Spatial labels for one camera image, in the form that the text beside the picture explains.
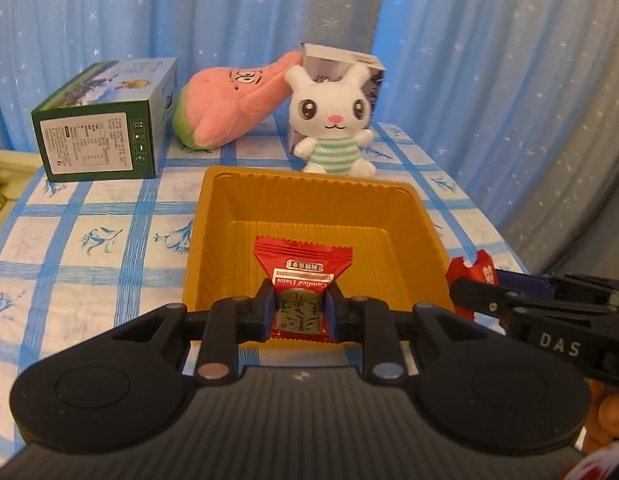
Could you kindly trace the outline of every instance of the white rabbit plush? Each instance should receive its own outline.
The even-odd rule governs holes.
[[[369,123],[369,101],[361,87],[369,79],[362,63],[350,67],[340,81],[316,83],[302,66],[293,66],[285,80],[294,92],[290,102],[290,124],[305,136],[294,155],[307,160],[303,171],[373,177],[376,167],[362,157],[360,147],[373,139]]]

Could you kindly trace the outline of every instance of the cardboard box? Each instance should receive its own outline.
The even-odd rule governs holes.
[[[176,108],[176,59],[96,63],[32,111],[50,182],[153,178]]]
[[[303,67],[316,82],[339,81],[354,63],[366,64],[371,71],[371,78],[363,86],[363,93],[371,105],[372,113],[374,112],[376,97],[381,91],[385,75],[385,67],[376,56],[312,43],[301,43],[301,56]],[[303,135],[288,125],[287,147],[290,153],[302,138]]]

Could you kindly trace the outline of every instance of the box label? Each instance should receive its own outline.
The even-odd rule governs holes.
[[[124,112],[41,121],[53,174],[131,171]]]

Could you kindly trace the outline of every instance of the tray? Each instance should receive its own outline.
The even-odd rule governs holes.
[[[253,253],[256,235],[352,246],[352,266],[338,279],[346,296],[379,298],[393,310],[420,302],[452,310],[448,255],[409,184],[209,168],[187,262],[188,310],[256,294],[266,277]]]

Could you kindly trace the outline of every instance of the blue curtain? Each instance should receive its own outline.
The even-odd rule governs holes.
[[[400,124],[502,228],[586,131],[581,116],[614,72],[618,42],[619,0],[383,0],[373,52],[387,77],[376,118]],[[590,133],[619,109],[608,90]],[[567,184],[552,196],[558,189],[562,202]],[[508,229],[510,240],[520,242],[522,228]]]
[[[307,0],[0,0],[0,146],[37,152],[30,111],[91,63],[257,66],[301,41]]]

